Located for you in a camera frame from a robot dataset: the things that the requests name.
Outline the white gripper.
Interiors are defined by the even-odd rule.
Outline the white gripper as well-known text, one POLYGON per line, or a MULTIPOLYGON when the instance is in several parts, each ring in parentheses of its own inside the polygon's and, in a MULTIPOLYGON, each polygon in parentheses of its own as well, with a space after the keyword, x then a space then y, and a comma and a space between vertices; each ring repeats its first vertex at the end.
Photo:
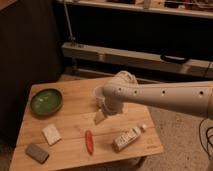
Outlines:
MULTIPOLYGON (((108 116, 121 114, 123 112, 124 104, 121 101, 106 98, 103 102, 102 110, 108 116)), ((94 122, 96 125, 104 121, 107 116, 101 110, 96 112, 94 122)))

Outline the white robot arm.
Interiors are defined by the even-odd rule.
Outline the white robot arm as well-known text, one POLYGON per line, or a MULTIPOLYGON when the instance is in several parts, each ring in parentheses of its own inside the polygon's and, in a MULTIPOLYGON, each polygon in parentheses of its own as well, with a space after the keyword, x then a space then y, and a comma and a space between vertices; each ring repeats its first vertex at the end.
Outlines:
POLYGON ((122 113, 125 102, 213 120, 213 81, 139 84, 134 75, 120 71, 94 94, 100 108, 94 118, 96 124, 122 113))

